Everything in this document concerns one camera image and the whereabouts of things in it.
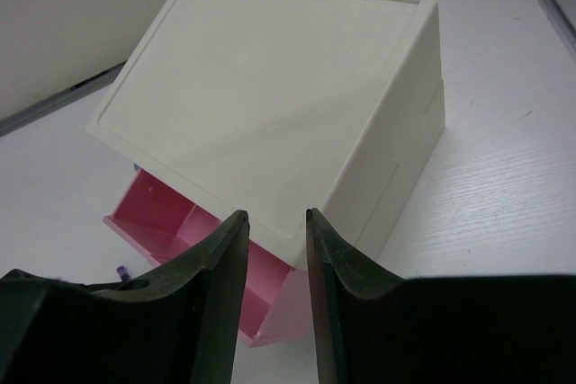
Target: pink drawer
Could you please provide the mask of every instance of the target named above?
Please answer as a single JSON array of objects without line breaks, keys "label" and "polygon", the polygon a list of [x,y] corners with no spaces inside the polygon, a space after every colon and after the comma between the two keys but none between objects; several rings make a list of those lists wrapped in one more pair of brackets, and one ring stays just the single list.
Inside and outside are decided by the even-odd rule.
[{"label": "pink drawer", "polygon": [[[220,224],[141,169],[104,222],[153,265],[200,242]],[[310,323],[308,274],[250,242],[239,339],[247,346],[272,344],[305,335]]]}]

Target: wood grain texture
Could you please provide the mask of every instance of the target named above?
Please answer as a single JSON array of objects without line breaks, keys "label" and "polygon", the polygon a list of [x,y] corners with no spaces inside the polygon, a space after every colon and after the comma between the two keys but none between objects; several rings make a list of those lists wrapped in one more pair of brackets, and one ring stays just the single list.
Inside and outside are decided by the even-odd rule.
[{"label": "wood grain texture", "polygon": [[379,262],[576,272],[576,65],[536,0],[437,0],[446,130]]},{"label": "wood grain texture", "polygon": [[[405,277],[576,271],[576,66],[536,0],[437,1],[447,128],[380,263]],[[100,221],[132,176],[84,132],[103,95],[0,139],[0,273],[96,282],[146,265]],[[238,344],[232,382],[318,382],[313,337]]]}]

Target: white plastic box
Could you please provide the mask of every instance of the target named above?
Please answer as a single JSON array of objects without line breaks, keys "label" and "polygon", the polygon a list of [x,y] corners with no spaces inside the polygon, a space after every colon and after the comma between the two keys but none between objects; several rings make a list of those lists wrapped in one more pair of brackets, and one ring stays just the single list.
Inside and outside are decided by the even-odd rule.
[{"label": "white plastic box", "polygon": [[435,2],[167,0],[89,130],[305,269],[310,207],[378,256],[444,125]]}]

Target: plastic container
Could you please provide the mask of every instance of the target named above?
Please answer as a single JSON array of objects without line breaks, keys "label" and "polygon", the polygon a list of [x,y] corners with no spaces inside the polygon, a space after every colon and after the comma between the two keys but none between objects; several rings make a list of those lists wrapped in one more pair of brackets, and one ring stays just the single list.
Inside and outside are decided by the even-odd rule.
[{"label": "plastic container", "polygon": [[[104,223],[153,265],[203,240],[220,221],[144,170],[139,170]],[[305,335],[311,321],[308,276],[250,243],[238,337],[247,346]]]},{"label": "plastic container", "polygon": [[167,188],[108,221],[150,261],[248,212],[264,344],[305,332],[306,209],[377,259],[444,125],[433,1],[167,0],[88,129]]}]

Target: white wall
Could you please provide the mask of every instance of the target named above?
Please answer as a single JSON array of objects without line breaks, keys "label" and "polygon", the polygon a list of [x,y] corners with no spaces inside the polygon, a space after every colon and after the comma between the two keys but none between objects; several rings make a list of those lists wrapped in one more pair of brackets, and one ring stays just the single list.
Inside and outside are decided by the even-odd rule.
[{"label": "white wall", "polygon": [[0,0],[0,119],[126,60],[165,0]]}]

